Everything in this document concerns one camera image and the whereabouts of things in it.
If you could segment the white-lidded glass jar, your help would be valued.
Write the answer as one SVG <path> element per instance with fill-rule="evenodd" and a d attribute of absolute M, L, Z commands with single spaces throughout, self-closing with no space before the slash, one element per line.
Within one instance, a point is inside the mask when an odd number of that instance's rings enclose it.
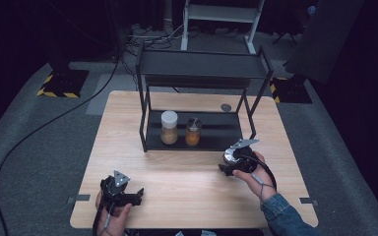
<path fill-rule="evenodd" d="M 171 110 L 164 111 L 161 116 L 161 134 L 160 139 L 166 145 L 173 145 L 177 142 L 177 120 L 178 115 Z"/>

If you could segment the pale jar with metal lid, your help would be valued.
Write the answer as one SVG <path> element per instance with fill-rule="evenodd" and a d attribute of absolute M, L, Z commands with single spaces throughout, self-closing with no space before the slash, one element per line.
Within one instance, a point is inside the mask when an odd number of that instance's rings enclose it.
<path fill-rule="evenodd" d="M 237 164 L 240 162 L 239 150 L 234 148 L 228 148 L 223 153 L 223 161 L 228 165 Z"/>

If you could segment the black two-tier metal rack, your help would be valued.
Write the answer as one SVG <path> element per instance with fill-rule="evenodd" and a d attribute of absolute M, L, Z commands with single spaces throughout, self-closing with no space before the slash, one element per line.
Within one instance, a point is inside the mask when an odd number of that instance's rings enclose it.
<path fill-rule="evenodd" d="M 246 109 L 251 138 L 257 131 L 253 115 L 274 68 L 263 48 L 255 54 L 201 52 L 139 48 L 135 64 L 142 118 L 139 129 L 143 150 L 224 150 L 243 137 L 239 109 Z M 191 95 L 193 108 L 178 108 L 178 140 L 166 145 L 160 140 L 161 108 L 151 105 L 151 88 L 238 90 L 237 108 L 230 112 L 203 111 L 201 98 Z M 186 124 L 191 117 L 202 121 L 199 143 L 185 142 Z"/>

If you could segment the person's right hand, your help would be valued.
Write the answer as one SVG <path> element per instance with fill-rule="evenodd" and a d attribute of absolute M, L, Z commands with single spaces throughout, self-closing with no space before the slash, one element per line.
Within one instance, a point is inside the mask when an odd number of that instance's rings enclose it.
<path fill-rule="evenodd" d="M 271 176 L 265 168 L 258 164 L 252 173 L 246 173 L 241 170 L 233 170 L 233 175 L 244 181 L 249 189 L 264 203 L 268 198 L 277 193 L 273 185 Z"/>

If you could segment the white metal stand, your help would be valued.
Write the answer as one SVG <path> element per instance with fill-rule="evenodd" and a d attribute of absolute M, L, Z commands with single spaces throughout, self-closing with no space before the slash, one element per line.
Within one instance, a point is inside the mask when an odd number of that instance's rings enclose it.
<path fill-rule="evenodd" d="M 186 50 L 188 48 L 189 21 L 200 20 L 250 24 L 250 31 L 244 36 L 244 40 L 248 52 L 250 54 L 255 54 L 256 49 L 253 44 L 253 40 L 262 15 L 265 1 L 266 0 L 259 0 L 258 6 L 255 8 L 240 8 L 191 4 L 190 0 L 186 0 L 183 9 L 183 33 L 180 49 Z"/>

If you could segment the person's left hand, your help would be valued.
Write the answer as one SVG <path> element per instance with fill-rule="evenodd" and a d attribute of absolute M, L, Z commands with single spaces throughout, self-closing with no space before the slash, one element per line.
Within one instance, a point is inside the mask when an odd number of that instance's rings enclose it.
<path fill-rule="evenodd" d="M 97 194 L 95 200 L 96 216 L 93 225 L 94 236 L 123 236 L 127 217 L 132 205 L 120 207 L 114 214 L 110 214 L 101 205 L 101 193 Z"/>

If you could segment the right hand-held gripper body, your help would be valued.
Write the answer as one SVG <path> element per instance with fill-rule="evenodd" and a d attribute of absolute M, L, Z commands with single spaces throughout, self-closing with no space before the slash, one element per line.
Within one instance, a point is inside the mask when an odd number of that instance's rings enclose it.
<path fill-rule="evenodd" d="M 239 150 L 240 162 L 231 166 L 233 170 L 241 170 L 243 172 L 252 173 L 258 165 L 259 159 L 255 155 L 254 151 L 250 147 L 251 145 L 258 143 L 258 140 L 239 140 L 234 145 L 229 148 L 234 148 Z"/>

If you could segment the grey tape strip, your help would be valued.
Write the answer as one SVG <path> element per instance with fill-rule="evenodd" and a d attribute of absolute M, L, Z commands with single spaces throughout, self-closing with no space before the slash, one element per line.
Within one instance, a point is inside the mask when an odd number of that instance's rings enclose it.
<path fill-rule="evenodd" d="M 91 195 L 78 194 L 78 195 L 75 195 L 75 196 L 72 196 L 72 197 L 68 197 L 67 204 L 72 204 L 72 203 L 75 203 L 75 202 L 87 202 L 87 201 L 90 200 L 90 198 L 91 198 Z"/>
<path fill-rule="evenodd" d="M 318 206 L 318 202 L 312 198 L 299 198 L 299 201 L 302 205 L 313 205 Z"/>

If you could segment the dark grey slanted panel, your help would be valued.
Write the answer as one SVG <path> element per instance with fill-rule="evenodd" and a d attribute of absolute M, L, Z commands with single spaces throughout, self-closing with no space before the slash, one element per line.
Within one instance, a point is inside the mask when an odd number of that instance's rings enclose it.
<path fill-rule="evenodd" d="M 285 70 L 325 84 L 365 0 L 320 0 Z"/>

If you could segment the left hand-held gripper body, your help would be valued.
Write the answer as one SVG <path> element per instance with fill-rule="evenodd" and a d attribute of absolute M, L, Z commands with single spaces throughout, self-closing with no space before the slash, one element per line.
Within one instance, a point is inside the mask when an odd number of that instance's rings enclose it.
<path fill-rule="evenodd" d="M 129 181 L 130 178 L 118 170 L 114 170 L 112 175 L 101 181 L 101 202 L 107 210 L 115 210 L 132 203 L 130 195 L 125 193 Z"/>

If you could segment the amber jar with metal lid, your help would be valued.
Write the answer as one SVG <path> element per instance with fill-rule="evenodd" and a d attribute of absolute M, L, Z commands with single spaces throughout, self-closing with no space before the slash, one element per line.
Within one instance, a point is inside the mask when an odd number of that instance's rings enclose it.
<path fill-rule="evenodd" d="M 189 146 L 196 146 L 201 138 L 202 121 L 197 117 L 191 117 L 186 124 L 185 142 Z"/>

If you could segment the black hazard-striped base plate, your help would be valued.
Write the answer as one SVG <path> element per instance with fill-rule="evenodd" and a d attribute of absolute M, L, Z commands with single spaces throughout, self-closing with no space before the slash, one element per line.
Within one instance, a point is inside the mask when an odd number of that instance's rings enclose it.
<path fill-rule="evenodd" d="M 312 99 L 305 87 L 306 78 L 294 75 L 291 78 L 272 78 L 270 89 L 276 103 L 311 104 Z"/>
<path fill-rule="evenodd" d="M 89 73 L 87 70 L 70 70 L 65 74 L 51 72 L 36 95 L 79 98 Z"/>

